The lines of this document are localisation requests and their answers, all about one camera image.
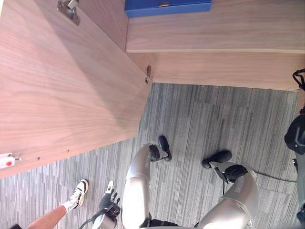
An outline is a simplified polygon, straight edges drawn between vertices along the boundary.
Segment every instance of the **gray carpet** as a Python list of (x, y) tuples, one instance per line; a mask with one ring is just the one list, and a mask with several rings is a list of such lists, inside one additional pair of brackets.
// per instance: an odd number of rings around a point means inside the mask
[[(84, 205), (56, 227), (77, 229), (98, 209), (110, 179), (122, 195), (132, 154), (144, 142), (156, 143), (160, 134), (168, 138), (173, 160), (152, 164), (152, 216), (193, 226), (222, 194), (221, 179), (201, 167), (201, 160), (216, 150), (229, 149), (233, 162), (296, 180), (294, 154), (283, 141), (295, 115), (294, 92), (154, 84), (134, 139), (0, 180), (0, 228), (16, 222), (26, 227), (66, 201), (76, 183), (86, 178), (90, 189)], [(262, 175), (257, 184), (259, 210), (252, 228), (298, 225), (296, 184)]]

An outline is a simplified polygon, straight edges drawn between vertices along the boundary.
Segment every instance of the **wooden shelf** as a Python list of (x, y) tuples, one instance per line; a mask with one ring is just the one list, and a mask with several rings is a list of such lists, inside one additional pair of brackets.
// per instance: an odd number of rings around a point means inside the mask
[(213, 0), (210, 12), (131, 18), (128, 52), (305, 53), (303, 0)]
[(302, 69), (304, 54), (267, 52), (159, 53), (152, 67), (156, 83), (236, 86), (293, 91), (292, 73)]
[[(86, 0), (79, 7), (101, 30), (103, 30), (123, 51), (126, 47), (128, 17), (122, 0)], [(155, 62), (153, 53), (128, 53), (128, 56), (146, 72), (147, 66)]]

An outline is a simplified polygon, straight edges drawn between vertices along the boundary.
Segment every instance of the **person's leg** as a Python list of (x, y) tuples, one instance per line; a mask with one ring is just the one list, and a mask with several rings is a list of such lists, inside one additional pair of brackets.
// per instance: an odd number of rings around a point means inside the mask
[(67, 202), (32, 222), (27, 229), (53, 229), (65, 214), (83, 204), (88, 187), (88, 181), (81, 180)]
[(43, 215), (38, 220), (32, 222), (27, 229), (52, 229), (61, 220), (61, 218), (67, 213), (66, 208), (61, 205), (46, 215)]

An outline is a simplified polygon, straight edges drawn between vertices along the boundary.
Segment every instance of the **wooden cabinet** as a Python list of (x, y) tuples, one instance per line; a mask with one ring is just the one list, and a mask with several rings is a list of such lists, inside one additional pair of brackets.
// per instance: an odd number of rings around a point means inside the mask
[(57, 2), (0, 0), (0, 154), (22, 158), (0, 178), (134, 137), (147, 65), (159, 83), (279, 90), (304, 67), (304, 1), (129, 20), (124, 0), (80, 0), (79, 26)]
[(134, 137), (151, 83), (82, 10), (6, 0), (0, 18), (0, 153), (8, 176)]

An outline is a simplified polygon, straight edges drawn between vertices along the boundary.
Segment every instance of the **silver robot leg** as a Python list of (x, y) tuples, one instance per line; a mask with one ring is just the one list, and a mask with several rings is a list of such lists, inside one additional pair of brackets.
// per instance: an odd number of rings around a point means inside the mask
[(256, 216), (258, 205), (258, 189), (255, 182), (256, 174), (248, 167), (243, 167), (231, 162), (210, 162), (215, 172), (224, 180), (228, 178), (227, 169), (235, 166), (244, 169), (244, 173), (236, 180), (231, 180), (234, 184), (222, 196), (222, 200), (210, 210), (199, 222), (201, 229), (244, 229), (247, 224), (252, 224)]
[(145, 144), (133, 157), (126, 176), (122, 200), (122, 223), (126, 229), (145, 228), (150, 221), (150, 163), (169, 155), (159, 146)]

